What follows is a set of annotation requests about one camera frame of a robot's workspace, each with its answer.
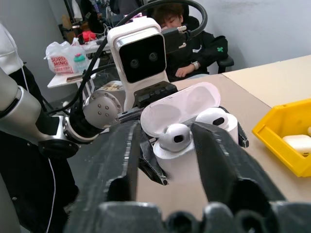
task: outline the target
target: white earbud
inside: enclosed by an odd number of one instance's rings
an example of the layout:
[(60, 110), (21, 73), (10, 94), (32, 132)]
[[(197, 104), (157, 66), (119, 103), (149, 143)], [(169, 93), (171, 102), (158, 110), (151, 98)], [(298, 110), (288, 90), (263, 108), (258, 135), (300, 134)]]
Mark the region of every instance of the white earbud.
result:
[(222, 129), (227, 129), (228, 127), (227, 113), (221, 108), (208, 108), (201, 112), (195, 121), (216, 125)]
[(184, 124), (170, 125), (159, 137), (160, 147), (171, 152), (185, 149), (191, 141), (190, 128)]

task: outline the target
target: beige table surface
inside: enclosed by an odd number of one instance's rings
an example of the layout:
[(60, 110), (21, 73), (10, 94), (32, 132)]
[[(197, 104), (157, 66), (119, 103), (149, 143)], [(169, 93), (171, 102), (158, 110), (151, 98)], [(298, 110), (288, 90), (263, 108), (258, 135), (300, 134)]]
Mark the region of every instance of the beige table surface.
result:
[[(179, 81), (175, 85), (180, 90), (199, 82), (210, 82), (218, 88), (222, 98), (221, 106), (237, 117), (249, 138), (250, 146), (246, 151), (261, 164), (285, 197), (289, 201), (311, 202), (311, 177), (296, 177), (251, 132), (271, 108), (222, 74)], [(200, 219), (202, 209), (207, 205), (200, 182), (161, 186), (150, 181), (141, 171), (138, 176), (137, 201), (155, 203), (162, 209), (164, 218), (172, 212), (186, 210)]]

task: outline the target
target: white plastic bag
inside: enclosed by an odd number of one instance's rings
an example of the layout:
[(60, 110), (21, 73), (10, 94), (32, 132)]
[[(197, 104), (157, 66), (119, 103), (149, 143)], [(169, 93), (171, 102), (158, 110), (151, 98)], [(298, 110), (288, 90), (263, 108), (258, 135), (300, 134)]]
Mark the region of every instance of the white plastic bag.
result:
[(85, 50), (80, 46), (71, 46), (67, 41), (62, 44), (53, 42), (45, 51), (45, 59), (48, 59), (49, 68), (55, 74), (78, 73), (78, 67), (73, 60), (78, 53), (86, 57)]

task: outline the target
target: white table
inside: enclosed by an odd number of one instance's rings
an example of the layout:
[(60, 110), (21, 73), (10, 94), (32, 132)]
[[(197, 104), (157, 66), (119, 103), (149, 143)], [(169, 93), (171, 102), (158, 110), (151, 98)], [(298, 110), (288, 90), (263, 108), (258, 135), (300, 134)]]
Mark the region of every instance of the white table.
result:
[[(97, 69), (98, 66), (99, 66), (99, 62), (100, 62), (100, 59), (97, 59), (95, 65), (94, 65), (94, 69)], [(79, 77), (81, 76), (80, 79), (77, 79), (77, 80), (74, 80), (74, 81), (71, 81), (71, 82), (67, 82), (67, 78), (71, 78), (71, 77)], [(96, 73), (93, 74), (91, 76), (91, 79), (89, 82), (87, 82), (86, 86), (85, 86), (85, 89), (83, 91), (83, 99), (86, 100), (86, 98), (88, 96), (91, 95), (91, 93), (94, 92), (95, 90), (95, 85), (94, 85), (94, 82), (93, 82), (93, 79), (96, 77)], [(70, 85), (70, 84), (74, 84), (76, 83), (78, 85), (78, 88), (81, 84), (81, 81), (82, 81), (82, 73), (74, 73), (74, 74), (56, 74), (52, 80), (50, 81), (50, 83), (48, 84), (48, 88), (55, 88), (55, 87), (59, 87), (59, 86), (66, 86), (66, 85)]]
[[(86, 42), (84, 45), (81, 45), (81, 47), (86, 51), (87, 54), (95, 53), (97, 49), (99, 48), (99, 45), (96, 44), (96, 42), (99, 40), (104, 40), (104, 37)], [(110, 47), (108, 44), (106, 44), (103, 51), (109, 51), (109, 50), (110, 50)]]

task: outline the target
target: yellow bin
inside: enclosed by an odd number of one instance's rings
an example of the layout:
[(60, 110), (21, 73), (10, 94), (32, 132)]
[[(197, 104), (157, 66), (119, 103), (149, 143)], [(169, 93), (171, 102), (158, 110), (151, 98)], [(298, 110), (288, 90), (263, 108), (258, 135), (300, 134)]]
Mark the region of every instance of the yellow bin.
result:
[(311, 154), (304, 157), (282, 138), (307, 134), (311, 126), (311, 99), (275, 106), (255, 126), (253, 134), (298, 177), (311, 176)]

